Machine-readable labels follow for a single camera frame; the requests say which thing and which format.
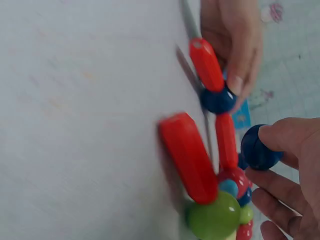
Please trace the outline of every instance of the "red plastic rod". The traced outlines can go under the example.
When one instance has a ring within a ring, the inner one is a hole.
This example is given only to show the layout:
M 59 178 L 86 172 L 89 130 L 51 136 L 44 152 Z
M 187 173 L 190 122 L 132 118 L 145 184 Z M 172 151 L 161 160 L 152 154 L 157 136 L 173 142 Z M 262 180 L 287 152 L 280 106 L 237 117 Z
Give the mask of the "red plastic rod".
M 193 119 L 185 112 L 160 122 L 159 131 L 184 187 L 198 204 L 218 195 L 218 178 Z
M 215 131 L 219 149 L 219 161 L 222 169 L 236 168 L 238 154 L 236 131 L 231 116 L 223 113 L 216 116 Z
M 206 89 L 221 92 L 225 82 L 214 49 L 203 38 L 194 38 L 190 42 L 190 57 L 197 74 Z

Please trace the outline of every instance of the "green ball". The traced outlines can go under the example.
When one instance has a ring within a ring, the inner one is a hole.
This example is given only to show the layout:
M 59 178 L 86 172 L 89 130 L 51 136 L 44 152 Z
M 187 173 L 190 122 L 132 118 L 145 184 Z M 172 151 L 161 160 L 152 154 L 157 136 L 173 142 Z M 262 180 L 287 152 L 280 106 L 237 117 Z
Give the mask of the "green ball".
M 194 235 L 201 240 L 225 240 L 237 230 L 241 208 L 229 193 L 219 191 L 216 200 L 208 205 L 193 203 L 187 221 Z
M 245 205 L 241 208 L 240 224 L 248 224 L 253 218 L 254 211 L 249 207 L 249 205 Z

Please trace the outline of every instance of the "blue magnetic ball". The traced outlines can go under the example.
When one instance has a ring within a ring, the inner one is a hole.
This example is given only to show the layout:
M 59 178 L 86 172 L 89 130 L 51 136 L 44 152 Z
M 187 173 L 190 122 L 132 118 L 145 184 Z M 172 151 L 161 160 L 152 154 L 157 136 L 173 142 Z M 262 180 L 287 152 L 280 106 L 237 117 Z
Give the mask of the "blue magnetic ball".
M 242 156 L 241 153 L 238 154 L 238 167 L 242 170 L 246 170 L 248 167 L 248 163 L 246 163 L 245 158 Z
M 259 139 L 258 131 L 263 124 L 251 127 L 241 141 L 241 154 L 245 162 L 255 170 L 265 171 L 272 168 L 284 153 L 272 151 Z
M 239 203 L 240 207 L 243 207 L 243 206 L 247 205 L 248 203 L 250 203 L 251 198 L 252 198 L 252 190 L 250 187 L 248 187 L 245 194 L 241 198 L 238 199 L 238 203 Z
M 232 195 L 234 198 L 237 198 L 238 195 L 238 186 L 235 181 L 231 179 L 226 179 L 219 183 L 219 190 L 227 192 Z
M 224 82 L 221 92 L 213 92 L 204 89 L 200 94 L 200 102 L 204 109 L 214 114 L 229 112 L 236 104 L 237 96 L 228 88 Z

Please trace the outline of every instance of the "plastic toy piece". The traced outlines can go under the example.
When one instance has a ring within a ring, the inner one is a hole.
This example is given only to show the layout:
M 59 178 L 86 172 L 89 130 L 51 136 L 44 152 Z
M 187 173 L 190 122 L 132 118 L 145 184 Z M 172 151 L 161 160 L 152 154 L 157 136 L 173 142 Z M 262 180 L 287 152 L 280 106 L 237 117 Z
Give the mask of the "plastic toy piece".
M 249 205 L 245 205 L 241 208 L 240 224 L 248 224 L 253 218 L 254 211 L 252 211 Z
M 255 125 L 242 138 L 241 154 L 245 162 L 253 169 L 265 171 L 272 168 L 283 157 L 283 152 L 271 151 L 259 139 L 259 128 Z
M 240 206 L 230 194 L 219 191 L 217 199 L 209 205 L 194 203 L 187 222 L 193 234 L 202 240 L 225 240 L 237 230 Z
M 236 104 L 237 96 L 224 84 L 220 92 L 204 89 L 200 94 L 202 107 L 216 115 L 229 112 Z
M 246 170 L 249 165 L 246 163 L 245 158 L 241 153 L 238 154 L 238 167 L 242 170 Z
M 243 207 L 243 206 L 247 205 L 248 203 L 250 203 L 251 198 L 252 198 L 252 190 L 250 187 L 248 187 L 245 194 L 241 198 L 238 199 L 238 203 L 239 203 L 240 207 Z
M 218 180 L 195 122 L 179 113 L 161 121 L 159 130 L 189 196 L 198 204 L 212 203 Z
M 227 179 L 225 181 L 220 182 L 219 190 L 232 195 L 234 198 L 236 198 L 238 194 L 238 186 L 235 183 L 235 181 L 231 179 Z
M 225 81 L 210 43 L 203 38 L 192 39 L 189 45 L 189 54 L 205 88 L 211 92 L 221 92 L 225 87 Z
M 218 182 L 221 183 L 226 179 L 231 179 L 236 183 L 238 187 L 237 199 L 241 198 L 246 193 L 249 186 L 249 180 L 241 168 L 235 167 L 222 170 L 218 174 Z
M 215 131 L 222 169 L 238 167 L 235 127 L 228 113 L 220 114 L 215 119 Z
M 236 240 L 250 240 L 252 238 L 253 221 L 248 224 L 240 225 L 236 231 Z

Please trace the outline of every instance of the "white surface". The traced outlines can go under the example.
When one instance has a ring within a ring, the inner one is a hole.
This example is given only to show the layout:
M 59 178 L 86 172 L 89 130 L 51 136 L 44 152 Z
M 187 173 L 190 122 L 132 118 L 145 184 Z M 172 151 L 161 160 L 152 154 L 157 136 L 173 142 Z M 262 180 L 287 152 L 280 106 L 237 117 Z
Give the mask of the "white surface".
M 2 0 L 0 20 L 0 239 L 187 239 L 156 131 L 186 111 L 206 141 L 178 0 Z

